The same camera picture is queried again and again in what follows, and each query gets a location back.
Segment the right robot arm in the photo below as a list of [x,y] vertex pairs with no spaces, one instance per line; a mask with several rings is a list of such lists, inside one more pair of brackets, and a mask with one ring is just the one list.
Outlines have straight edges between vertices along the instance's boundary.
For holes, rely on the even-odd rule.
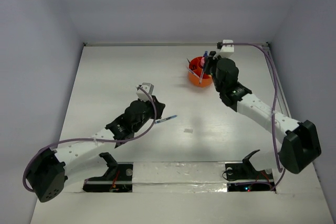
[[264,169],[285,169],[300,173],[321,155],[316,126],[309,120],[299,122],[262,102],[238,81],[239,70],[234,61],[211,51],[205,58],[204,71],[211,75],[221,101],[272,134],[274,149],[252,151],[241,171],[253,178]]

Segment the black handled scissors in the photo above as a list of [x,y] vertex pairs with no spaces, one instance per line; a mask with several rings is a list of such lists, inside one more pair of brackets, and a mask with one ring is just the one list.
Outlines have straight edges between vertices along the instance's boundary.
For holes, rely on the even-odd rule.
[[193,70],[193,65],[191,65],[191,61],[189,60],[189,59],[187,59],[187,61],[188,61],[188,67],[191,69],[191,70]]

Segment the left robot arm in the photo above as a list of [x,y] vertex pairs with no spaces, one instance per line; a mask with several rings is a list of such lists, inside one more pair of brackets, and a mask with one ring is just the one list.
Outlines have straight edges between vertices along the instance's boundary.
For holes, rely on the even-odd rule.
[[[162,118],[165,104],[155,96],[132,101],[124,113],[107,124],[97,136],[73,138],[40,149],[23,173],[23,186],[35,193],[40,202],[48,202],[62,190],[83,180],[85,192],[128,193],[132,190],[132,163],[118,163],[112,156],[114,144],[119,147],[141,138],[136,133],[152,120]],[[81,178],[80,173],[98,167],[98,175]]]

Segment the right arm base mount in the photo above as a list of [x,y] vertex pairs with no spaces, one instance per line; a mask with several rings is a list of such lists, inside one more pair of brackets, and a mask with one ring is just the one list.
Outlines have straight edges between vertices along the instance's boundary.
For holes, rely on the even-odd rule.
[[241,162],[226,163],[222,177],[227,181],[228,192],[275,191],[274,178],[265,170],[256,171],[250,158],[260,150],[255,150],[245,156]]

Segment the pink capped clear tube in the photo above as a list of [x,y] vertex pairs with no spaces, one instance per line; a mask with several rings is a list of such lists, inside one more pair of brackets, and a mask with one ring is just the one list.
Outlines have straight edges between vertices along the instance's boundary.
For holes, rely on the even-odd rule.
[[205,65],[205,58],[204,57],[201,59],[200,65],[201,65],[202,68],[204,67],[204,65]]

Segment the blue gel pen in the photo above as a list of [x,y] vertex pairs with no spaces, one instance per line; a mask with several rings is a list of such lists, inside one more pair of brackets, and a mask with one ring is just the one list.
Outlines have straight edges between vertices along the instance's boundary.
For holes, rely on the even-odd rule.
[[156,121],[155,121],[155,124],[163,123],[163,122],[166,122],[166,121],[168,121],[168,120],[174,119],[174,118],[176,118],[176,117],[177,117],[177,115],[168,116],[168,117],[166,117],[166,118],[156,120]]

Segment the dark blue ballpoint pen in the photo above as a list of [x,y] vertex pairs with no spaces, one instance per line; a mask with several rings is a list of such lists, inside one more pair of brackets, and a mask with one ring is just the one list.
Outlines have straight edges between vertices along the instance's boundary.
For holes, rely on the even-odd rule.
[[204,67],[202,68],[202,72],[201,72],[200,79],[199,79],[199,84],[202,83],[204,72],[205,72],[205,65],[204,65]]

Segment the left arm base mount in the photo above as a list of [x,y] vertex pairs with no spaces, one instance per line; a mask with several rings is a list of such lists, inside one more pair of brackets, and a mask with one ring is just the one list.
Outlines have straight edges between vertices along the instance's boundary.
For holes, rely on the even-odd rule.
[[82,190],[87,193],[131,193],[133,163],[118,163],[110,153],[100,153],[107,170],[98,177],[85,179]]

